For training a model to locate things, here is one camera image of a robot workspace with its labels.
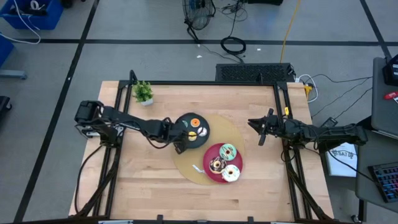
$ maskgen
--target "donut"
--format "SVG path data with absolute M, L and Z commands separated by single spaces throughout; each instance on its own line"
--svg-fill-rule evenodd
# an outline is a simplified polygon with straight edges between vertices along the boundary
M 226 167 L 226 162 L 220 156 L 213 158 L 209 163 L 210 171 L 214 174 L 220 174 L 224 171 Z
M 197 128 L 197 127 L 199 127 L 199 125 L 200 125 L 200 120 L 198 118 L 193 118 L 191 120 L 191 126 L 192 127 Z
M 205 127 L 198 128 L 198 134 L 200 137 L 205 137 L 207 135 L 207 129 Z
M 188 140 L 189 141 L 194 141 L 194 140 L 196 140 L 197 139 L 197 134 L 194 132 L 194 131 L 190 131 L 189 133 L 188 133 Z
M 220 156 L 226 161 L 231 161 L 235 159 L 236 154 L 236 148 L 231 144 L 224 144 L 220 147 Z
M 222 175 L 225 181 L 234 182 L 241 175 L 241 171 L 235 165 L 228 165 Z

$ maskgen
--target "gray floor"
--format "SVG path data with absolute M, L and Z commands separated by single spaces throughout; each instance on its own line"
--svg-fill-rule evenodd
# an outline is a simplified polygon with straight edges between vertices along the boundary
M 101 0 L 88 39 L 189 40 L 181 9 L 181 0 L 127 1 Z M 221 7 L 230 1 L 215 1 Z M 397 41 L 395 0 L 367 0 L 385 41 Z M 57 28 L 42 31 L 46 39 L 79 39 L 93 0 L 75 2 L 66 9 Z M 247 40 L 282 40 L 295 7 L 295 1 L 283 5 L 247 5 L 249 18 L 235 25 L 234 36 Z M 232 21 L 219 12 L 209 26 L 198 32 L 201 39 L 226 37 Z M 15 38 L 33 38 L 27 31 L 15 31 L 0 20 L 0 30 Z M 361 3 L 357 0 L 303 0 L 289 40 L 377 41 Z M 25 70 L 27 80 L 0 79 L 0 95 L 12 98 L 13 110 L 0 129 L 0 222 L 14 219 L 34 162 L 65 81 L 77 44 L 16 44 L 2 69 Z M 221 47 L 208 44 L 211 50 Z M 248 45 L 245 62 L 278 62 L 280 45 Z M 389 47 L 392 55 L 398 47 Z M 297 74 L 323 73 L 334 80 L 372 75 L 372 60 L 383 57 L 380 47 L 294 46 L 285 50 L 285 62 L 294 65 Z M 103 80 L 120 80 L 133 69 L 144 80 L 214 80 L 217 63 L 229 60 L 209 54 L 193 44 L 85 44 L 67 99 L 50 143 L 24 220 L 63 218 L 68 215 L 75 189 L 85 140 L 73 128 L 73 116 L 81 100 L 95 100 Z M 330 83 L 316 78 L 318 100 L 310 104 L 312 114 L 331 102 L 353 83 Z M 357 87 L 314 117 L 322 124 L 352 104 L 371 80 Z M 370 115 L 371 94 L 341 116 L 340 124 L 355 123 Z M 327 177 L 335 217 L 349 222 L 357 213 L 358 199 L 349 178 Z M 398 214 L 374 205 L 368 207 L 369 223 L 394 223 Z

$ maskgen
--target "white pot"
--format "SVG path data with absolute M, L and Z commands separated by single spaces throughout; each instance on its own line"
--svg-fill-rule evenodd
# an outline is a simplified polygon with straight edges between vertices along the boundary
M 154 103 L 154 99 L 153 98 L 151 98 L 151 99 L 149 99 L 147 101 L 141 102 L 141 104 L 144 105 L 144 106 L 148 106 L 148 105 L 151 105 L 153 103 Z

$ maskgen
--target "white frosted donut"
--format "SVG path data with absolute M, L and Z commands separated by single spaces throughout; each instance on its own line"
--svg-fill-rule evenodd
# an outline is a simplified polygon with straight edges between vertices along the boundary
M 234 182 L 241 175 L 241 171 L 235 165 L 228 165 L 223 172 L 223 179 L 227 182 Z

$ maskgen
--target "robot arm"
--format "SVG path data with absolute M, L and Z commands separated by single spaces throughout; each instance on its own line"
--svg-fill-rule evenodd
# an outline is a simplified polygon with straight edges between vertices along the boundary
M 298 146 L 299 148 L 303 148 L 309 142 L 317 142 L 320 153 L 327 152 L 344 142 L 362 146 L 368 141 L 364 129 L 355 124 L 318 128 L 296 119 L 285 119 L 285 122 L 281 123 L 278 116 L 273 115 L 273 113 L 274 110 L 269 109 L 267 116 L 249 119 L 248 124 L 261 136 L 260 146 L 264 144 L 268 134 L 286 139 L 291 146 Z
M 118 136 L 124 128 L 139 131 L 149 141 L 166 144 L 172 142 L 179 154 L 186 150 L 185 143 L 188 141 L 186 129 L 181 124 L 171 122 L 170 118 L 165 118 L 162 121 L 143 120 L 120 112 L 111 106 L 104 106 L 99 101 L 82 101 L 75 121 L 77 126 L 90 127 L 97 132 L 101 144 L 106 146 L 119 144 Z

